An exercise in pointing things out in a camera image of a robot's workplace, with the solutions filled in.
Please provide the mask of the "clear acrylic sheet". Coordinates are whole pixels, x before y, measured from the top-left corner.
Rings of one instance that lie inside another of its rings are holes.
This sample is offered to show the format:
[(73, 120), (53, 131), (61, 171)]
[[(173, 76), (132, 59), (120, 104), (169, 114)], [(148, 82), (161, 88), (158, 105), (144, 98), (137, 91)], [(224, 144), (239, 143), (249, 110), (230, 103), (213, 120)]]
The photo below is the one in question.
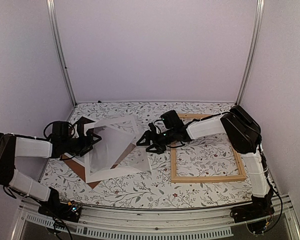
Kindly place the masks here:
[(93, 133), (102, 139), (89, 153), (92, 173), (110, 169), (135, 137), (134, 133), (106, 125), (93, 128)]

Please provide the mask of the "white photo mat board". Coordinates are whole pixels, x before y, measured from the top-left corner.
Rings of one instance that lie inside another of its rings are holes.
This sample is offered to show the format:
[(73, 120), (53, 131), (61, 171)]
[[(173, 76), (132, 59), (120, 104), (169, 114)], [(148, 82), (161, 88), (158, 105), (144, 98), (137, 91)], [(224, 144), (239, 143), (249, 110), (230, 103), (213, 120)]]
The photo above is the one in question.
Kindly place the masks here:
[(136, 146), (141, 135), (133, 116), (88, 123), (84, 125), (84, 131), (101, 137), (84, 155), (87, 183), (142, 172), (151, 174), (152, 167), (145, 148)]

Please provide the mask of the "light wooden picture frame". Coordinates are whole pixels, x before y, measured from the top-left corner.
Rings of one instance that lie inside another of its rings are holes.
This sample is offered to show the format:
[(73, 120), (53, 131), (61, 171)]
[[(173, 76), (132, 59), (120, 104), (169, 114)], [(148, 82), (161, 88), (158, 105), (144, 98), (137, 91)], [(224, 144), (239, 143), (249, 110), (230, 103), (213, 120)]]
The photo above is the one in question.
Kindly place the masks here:
[(186, 146), (172, 148), (170, 158), (172, 183), (226, 183), (247, 178), (240, 154), (227, 136), (217, 130)]

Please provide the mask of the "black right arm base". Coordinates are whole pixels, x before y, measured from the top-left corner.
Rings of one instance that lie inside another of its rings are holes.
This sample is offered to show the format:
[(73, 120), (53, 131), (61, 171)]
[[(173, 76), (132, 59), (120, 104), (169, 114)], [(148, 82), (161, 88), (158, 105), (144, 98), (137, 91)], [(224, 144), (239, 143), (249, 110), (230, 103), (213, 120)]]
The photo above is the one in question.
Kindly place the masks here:
[(233, 207), (230, 216), (235, 223), (254, 220), (274, 214), (274, 208), (271, 198), (273, 191), (270, 191), (265, 197), (251, 196), (252, 203), (242, 206)]

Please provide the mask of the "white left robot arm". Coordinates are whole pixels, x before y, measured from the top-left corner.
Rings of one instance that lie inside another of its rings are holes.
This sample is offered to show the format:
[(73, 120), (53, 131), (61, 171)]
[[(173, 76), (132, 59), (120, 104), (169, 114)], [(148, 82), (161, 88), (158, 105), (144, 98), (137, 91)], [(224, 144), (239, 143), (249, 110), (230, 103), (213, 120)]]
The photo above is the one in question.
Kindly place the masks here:
[(90, 152), (101, 141), (101, 136), (91, 129), (85, 129), (84, 122), (70, 123), (53, 121), (44, 130), (51, 129), (43, 137), (0, 132), (0, 186), (11, 197), (15, 193), (30, 197), (53, 217), (64, 213), (57, 190), (41, 184), (36, 179), (22, 173), (16, 165), (18, 159), (69, 161)]

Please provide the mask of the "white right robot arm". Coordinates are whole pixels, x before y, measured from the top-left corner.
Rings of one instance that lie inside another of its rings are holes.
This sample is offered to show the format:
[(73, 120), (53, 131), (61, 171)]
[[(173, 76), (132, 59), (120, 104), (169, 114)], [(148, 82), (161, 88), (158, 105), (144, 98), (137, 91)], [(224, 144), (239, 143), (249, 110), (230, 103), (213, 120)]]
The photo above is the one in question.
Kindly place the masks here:
[(264, 199), (272, 198), (273, 190), (267, 178), (267, 164), (263, 154), (261, 128), (239, 105), (229, 111), (184, 123), (175, 110), (160, 117), (166, 131), (160, 132), (155, 123), (148, 124), (136, 145), (145, 146), (149, 153), (162, 154), (172, 143), (185, 143), (215, 134), (226, 134), (233, 149), (243, 158), (252, 185), (252, 198), (248, 213), (259, 218), (268, 209)]

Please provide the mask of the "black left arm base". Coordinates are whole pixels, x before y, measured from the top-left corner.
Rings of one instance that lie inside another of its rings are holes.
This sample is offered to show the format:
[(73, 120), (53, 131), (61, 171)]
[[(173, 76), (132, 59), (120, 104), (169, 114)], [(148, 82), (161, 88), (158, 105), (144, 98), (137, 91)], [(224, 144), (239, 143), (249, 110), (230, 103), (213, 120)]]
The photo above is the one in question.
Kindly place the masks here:
[(39, 213), (50, 217), (77, 223), (81, 216), (82, 205), (74, 200), (63, 203), (60, 201), (59, 192), (50, 188), (50, 195), (47, 201), (38, 200), (41, 205)]

